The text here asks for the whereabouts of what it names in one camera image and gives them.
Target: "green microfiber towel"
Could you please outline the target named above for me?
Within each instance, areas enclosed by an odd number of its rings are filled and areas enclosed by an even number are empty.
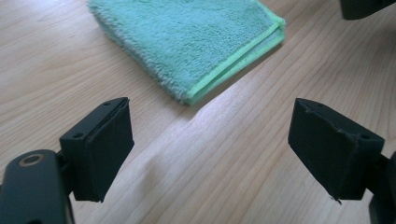
[[[284,39],[258,0],[90,0],[107,35],[181,103],[206,93]]]

